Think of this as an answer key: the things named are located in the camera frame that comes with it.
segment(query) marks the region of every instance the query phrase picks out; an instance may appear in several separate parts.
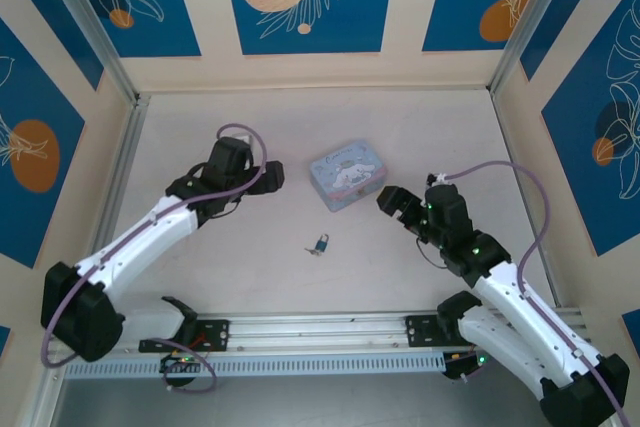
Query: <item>blue tin box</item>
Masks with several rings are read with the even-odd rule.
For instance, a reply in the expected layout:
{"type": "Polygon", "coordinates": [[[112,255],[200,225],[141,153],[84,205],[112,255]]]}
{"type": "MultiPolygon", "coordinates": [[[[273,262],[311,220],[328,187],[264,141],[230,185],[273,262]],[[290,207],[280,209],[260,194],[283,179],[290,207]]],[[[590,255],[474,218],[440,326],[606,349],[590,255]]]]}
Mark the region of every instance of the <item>blue tin box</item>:
{"type": "Polygon", "coordinates": [[[364,140],[311,163],[311,183],[331,212],[380,189],[387,168],[364,140]]]}

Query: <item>cartoon character print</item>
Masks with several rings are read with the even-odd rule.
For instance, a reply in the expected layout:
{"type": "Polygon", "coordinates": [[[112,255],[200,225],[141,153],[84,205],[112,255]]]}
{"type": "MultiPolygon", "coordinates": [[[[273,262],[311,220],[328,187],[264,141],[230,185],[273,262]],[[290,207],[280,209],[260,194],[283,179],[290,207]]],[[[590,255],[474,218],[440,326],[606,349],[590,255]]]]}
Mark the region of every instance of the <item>cartoon character print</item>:
{"type": "Polygon", "coordinates": [[[375,165],[355,164],[346,169],[342,169],[336,177],[333,188],[351,188],[361,184],[371,178],[371,172],[375,170],[375,168],[375,165]]]}

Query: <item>white tabletop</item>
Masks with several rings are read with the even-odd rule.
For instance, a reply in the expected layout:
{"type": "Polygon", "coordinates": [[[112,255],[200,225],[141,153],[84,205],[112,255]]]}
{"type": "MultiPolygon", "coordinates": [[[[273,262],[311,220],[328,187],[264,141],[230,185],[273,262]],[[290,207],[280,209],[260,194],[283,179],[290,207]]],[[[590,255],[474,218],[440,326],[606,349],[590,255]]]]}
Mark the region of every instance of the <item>white tabletop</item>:
{"type": "MultiPolygon", "coordinates": [[[[356,139],[386,163],[388,185],[418,196],[429,172],[455,173],[508,159],[484,90],[317,89],[156,95],[134,160],[117,234],[164,189],[208,159],[215,132],[245,123],[285,166],[275,194],[245,197],[229,217],[209,221],[149,267],[127,295],[172,295],[198,312],[308,313],[428,310],[466,289],[427,264],[415,238],[378,210],[372,194],[337,213],[309,180],[309,164],[356,139]],[[326,253],[314,257],[321,234],[326,253]]],[[[533,233],[513,172],[491,167],[456,182],[474,226],[520,257],[533,233]]],[[[440,262],[432,247],[426,252],[440,262]]],[[[526,277],[547,301],[540,257],[526,277]]]]}

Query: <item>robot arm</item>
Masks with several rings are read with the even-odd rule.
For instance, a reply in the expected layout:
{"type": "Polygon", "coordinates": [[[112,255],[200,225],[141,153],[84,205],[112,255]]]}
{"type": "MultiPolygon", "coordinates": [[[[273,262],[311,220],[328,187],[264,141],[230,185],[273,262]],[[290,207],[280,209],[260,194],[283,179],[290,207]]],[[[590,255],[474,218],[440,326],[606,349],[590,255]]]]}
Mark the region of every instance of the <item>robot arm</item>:
{"type": "Polygon", "coordinates": [[[491,236],[474,230],[464,198],[455,185],[427,188],[425,200],[400,187],[385,187],[378,206],[440,250],[447,268],[462,277],[473,294],[500,311],[510,326],[461,292],[438,307],[438,323],[449,338],[463,338],[489,352],[520,378],[540,401],[553,426],[596,427],[614,414],[589,362],[622,405],[629,368],[617,355],[602,356],[573,332],[523,280],[508,252],[491,236]],[[556,332],[571,339],[570,348],[556,332]]]}
{"type": "Polygon", "coordinates": [[[185,330],[187,321],[195,322],[196,314],[180,301],[167,297],[159,306],[133,306],[123,299],[123,293],[163,252],[217,218],[227,204],[237,204],[244,194],[261,195],[282,187],[282,164],[272,161],[266,162],[256,183],[242,190],[257,177],[259,169],[253,167],[248,144],[231,137],[220,138],[207,162],[176,179],[154,208],[114,242],[74,267],[59,262],[47,272],[42,326],[47,328],[74,285],[99,266],[64,309],[53,330],[83,359],[100,359],[127,331],[140,340],[172,338],[185,330]],[[234,189],[236,194],[224,195],[234,189]]]}

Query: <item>small padlock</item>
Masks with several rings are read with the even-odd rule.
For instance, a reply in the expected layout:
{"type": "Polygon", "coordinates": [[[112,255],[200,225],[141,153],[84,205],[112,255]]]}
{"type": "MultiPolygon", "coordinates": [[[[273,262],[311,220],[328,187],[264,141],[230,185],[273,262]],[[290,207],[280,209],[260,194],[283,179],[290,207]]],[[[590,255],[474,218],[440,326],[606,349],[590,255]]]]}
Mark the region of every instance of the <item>small padlock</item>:
{"type": "Polygon", "coordinates": [[[329,243],[329,235],[328,234],[322,234],[320,236],[320,238],[318,239],[318,242],[316,242],[316,246],[314,249],[307,249],[305,248],[304,250],[306,250],[307,252],[309,252],[311,255],[316,255],[316,256],[321,256],[322,253],[327,250],[327,244],[329,243]]]}

